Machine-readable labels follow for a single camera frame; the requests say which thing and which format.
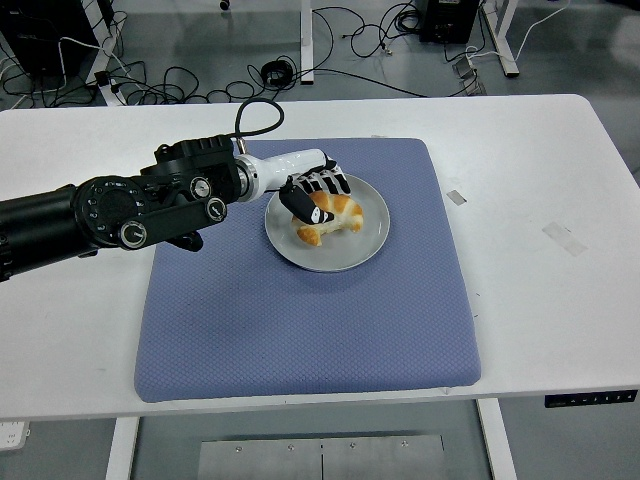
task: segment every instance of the table leg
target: table leg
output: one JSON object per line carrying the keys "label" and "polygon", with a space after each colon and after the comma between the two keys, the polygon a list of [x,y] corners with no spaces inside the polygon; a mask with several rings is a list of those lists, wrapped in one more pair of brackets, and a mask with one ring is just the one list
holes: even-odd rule
{"label": "table leg", "polygon": [[139,417],[116,419],[105,480],[127,480],[131,477],[139,420]]}
{"label": "table leg", "polygon": [[[103,21],[100,21],[102,18],[102,12],[100,12],[98,2],[92,2],[89,4],[85,11],[87,12],[87,18],[92,22],[91,24],[98,24],[94,30],[94,34],[96,36],[96,40],[98,40],[98,45],[102,47],[102,50],[98,50],[98,54],[91,66],[91,70],[89,70],[89,73],[87,74],[86,82],[90,83],[96,80],[96,72],[106,70],[109,60],[111,60],[110,54],[116,47],[116,42],[118,41],[118,36],[122,30],[122,25],[127,17],[123,12],[116,12],[113,17],[113,22],[118,24],[118,28],[111,27],[110,30]],[[122,105],[122,102],[116,98],[114,93],[111,92],[110,86],[108,86],[108,88],[102,88],[101,92],[108,106]]]}
{"label": "table leg", "polygon": [[[313,68],[313,28],[311,0],[301,0],[300,7],[300,68],[302,71]],[[305,73],[302,84],[313,84],[313,70]]]}
{"label": "table leg", "polygon": [[493,2],[485,3],[482,7],[493,44],[500,54],[502,70],[507,77],[517,77],[520,74],[506,38],[517,6],[518,0],[504,0],[500,11],[497,11],[497,5]]}
{"label": "table leg", "polygon": [[495,480],[516,480],[516,469],[511,457],[509,440],[502,420],[502,412],[497,398],[476,400],[482,433],[487,447],[491,473]]}

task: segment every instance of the white plate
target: white plate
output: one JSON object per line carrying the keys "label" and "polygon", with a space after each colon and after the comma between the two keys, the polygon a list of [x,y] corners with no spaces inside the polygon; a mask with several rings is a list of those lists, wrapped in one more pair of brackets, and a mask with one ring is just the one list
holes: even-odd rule
{"label": "white plate", "polygon": [[351,197],[364,213],[362,230],[353,233],[339,230],[322,236],[322,245],[314,247],[298,238],[291,225],[291,212],[276,193],[264,217],[267,236],[275,249],[287,260],[314,272],[340,272],[353,268],[373,257],[389,234],[389,209],[378,191],[367,182],[346,175]]}

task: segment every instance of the blue mat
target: blue mat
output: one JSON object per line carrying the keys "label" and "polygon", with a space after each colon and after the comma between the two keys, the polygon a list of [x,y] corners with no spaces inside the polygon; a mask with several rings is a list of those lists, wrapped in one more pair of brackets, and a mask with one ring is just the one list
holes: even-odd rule
{"label": "blue mat", "polygon": [[229,206],[198,253],[158,245],[135,388],[146,402],[471,385],[472,315],[425,145],[414,139],[249,142],[259,158],[320,148],[389,207],[382,249],[313,273],[267,239],[270,196]]}

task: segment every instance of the floor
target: floor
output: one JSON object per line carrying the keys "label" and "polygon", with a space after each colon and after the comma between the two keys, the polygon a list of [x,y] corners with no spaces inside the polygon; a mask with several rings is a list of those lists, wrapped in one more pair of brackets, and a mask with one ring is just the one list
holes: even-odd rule
{"label": "floor", "polygon": [[[312,2],[314,7],[325,4]],[[367,21],[377,23],[393,2],[340,0],[331,4],[351,7]],[[531,24],[565,4],[565,0],[521,0],[508,35],[513,50],[517,51]],[[297,2],[284,0],[232,0],[230,11],[222,12],[218,2],[210,0],[115,0],[114,7],[128,15],[123,26],[124,51],[119,48],[118,53],[125,63],[138,60],[145,62],[148,84],[179,84],[185,95],[196,86],[193,76],[184,70],[167,69],[172,66],[188,68],[199,82],[190,101],[202,102],[203,98],[196,95],[205,97],[209,92],[220,89],[226,90],[226,93],[213,92],[208,95],[208,99],[212,102],[228,101],[229,94],[234,97],[234,101],[240,101],[240,97],[252,94],[252,88],[253,91],[258,88],[251,79],[247,65],[255,65],[260,69],[262,65],[281,55],[288,55],[296,63],[299,62],[296,6]],[[369,58],[359,58],[351,49],[350,38],[341,38],[342,35],[353,33],[358,27],[357,17],[340,9],[326,10],[322,14],[334,35],[331,56],[323,67],[369,77],[424,96],[447,96],[463,87],[451,64],[446,62],[442,45],[420,43],[413,35],[391,42],[388,47],[392,50],[392,55],[377,51]],[[469,45],[482,46],[483,32],[486,35],[486,29],[481,30],[476,20]],[[314,18],[314,42],[317,63],[325,58],[332,46],[329,29],[317,15]],[[361,55],[370,53],[376,42],[377,34],[371,29],[353,39],[355,51]],[[483,52],[490,51],[492,47],[488,38],[486,42]],[[492,54],[476,57],[473,63],[488,95],[575,93],[586,97],[630,172],[636,180],[640,180],[640,135],[637,134],[640,123],[638,46],[639,12],[604,0],[574,0],[567,10],[531,31],[518,61],[521,72],[519,77],[506,78],[498,58]],[[449,57],[462,51],[461,46],[447,47]],[[112,61],[110,68],[116,67],[117,64]],[[16,69],[12,68],[6,72],[3,78],[6,79],[6,75],[14,70]],[[141,66],[136,64],[130,75],[141,81],[141,72]],[[70,81],[69,88],[79,85],[73,82],[76,80]],[[18,78],[5,86],[12,91],[20,91],[29,89],[30,83]],[[126,84],[121,88],[125,94],[131,94],[132,99],[139,95],[133,93],[137,88],[134,85]],[[180,96],[179,90],[174,87],[160,90],[166,90],[169,95]],[[268,92],[268,96],[273,96],[274,93]],[[314,85],[296,85],[291,90],[278,93],[277,100],[408,96],[411,95],[353,76],[324,71],[316,72]],[[0,90],[0,109],[11,108],[21,97],[10,96]],[[85,102],[91,99],[83,89],[79,89],[75,94],[64,97],[64,100]],[[31,96],[28,96],[17,108],[29,108],[32,103],[35,107],[42,107],[54,101],[56,98],[52,93],[45,94],[43,101],[38,86],[33,102]],[[102,103],[100,99],[89,102],[91,105]],[[550,410],[544,409],[543,399],[536,397],[502,400],[501,406],[519,478],[566,480],[638,477],[640,461],[636,452],[640,450],[640,409],[635,403]],[[393,408],[386,411],[371,409],[354,419],[352,431],[362,431],[367,425],[370,429],[387,431],[388,424],[379,420],[386,416],[394,418],[407,415],[402,417],[400,424],[409,425],[411,419],[415,418],[424,420],[437,418],[438,415],[443,418],[467,418],[469,413],[468,405],[447,407],[459,408],[457,412],[450,410],[443,413],[444,410],[438,410],[440,408],[444,407],[427,405],[424,410],[420,410],[419,407],[410,406],[402,412]],[[233,429],[236,428],[234,426],[247,424],[282,425],[283,434],[299,433],[304,428],[301,425],[318,433],[326,433],[344,431],[335,422],[347,418],[347,413],[325,409],[306,412],[306,416],[305,412],[299,412],[298,416],[286,418],[273,414],[260,418],[255,417],[255,414],[238,414],[235,417],[225,415],[219,419],[209,418],[200,425],[194,425],[193,419],[149,420],[142,424],[140,458],[134,469],[134,478],[161,478],[157,476],[158,470],[154,470],[153,465],[163,455],[167,458],[167,452],[188,451],[190,453],[185,453],[183,460],[189,458],[189,455],[193,457],[195,447],[186,444],[175,446],[171,442],[180,435],[183,438],[191,437],[192,442],[193,438],[203,437],[203,425],[215,424],[217,432],[227,432],[229,435],[233,434]],[[173,433],[168,433],[163,438],[163,427],[170,428]],[[248,431],[246,426],[238,428],[236,435],[246,434]],[[470,433],[467,439],[473,440],[477,436],[477,428],[477,424],[469,420],[466,426],[460,426],[458,433],[454,434],[459,435],[468,430]],[[27,440],[22,451],[0,454],[0,478],[62,478],[61,475],[50,475],[59,468],[67,468],[65,478],[103,478],[106,468],[104,455],[105,452],[108,455],[112,429],[113,422],[107,420],[34,424],[32,437]],[[191,429],[197,429],[197,432],[190,436]],[[464,448],[473,452],[470,454],[469,471],[473,471],[475,476],[452,471],[452,478],[486,477],[486,462],[481,460],[482,452],[478,452],[472,440]],[[75,463],[87,461],[83,455],[87,454],[85,446],[88,444],[92,445],[93,452],[93,460],[89,463],[95,466],[95,470],[84,471],[82,477],[74,473]],[[155,450],[153,445],[157,445],[158,449]],[[37,468],[40,468],[40,473],[36,473]],[[172,476],[167,469],[164,474],[166,478],[189,478]]]}

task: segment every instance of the bread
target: bread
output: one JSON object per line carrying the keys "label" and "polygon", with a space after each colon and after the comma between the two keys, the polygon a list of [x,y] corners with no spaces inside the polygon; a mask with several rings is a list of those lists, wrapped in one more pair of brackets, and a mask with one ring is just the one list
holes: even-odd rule
{"label": "bread", "polygon": [[322,245],[320,237],[326,233],[341,229],[359,232],[362,228],[364,223],[362,207],[350,196],[334,195],[321,190],[309,194],[309,198],[321,210],[333,213],[335,218],[330,222],[307,225],[294,216],[291,224],[303,242],[319,247]]}

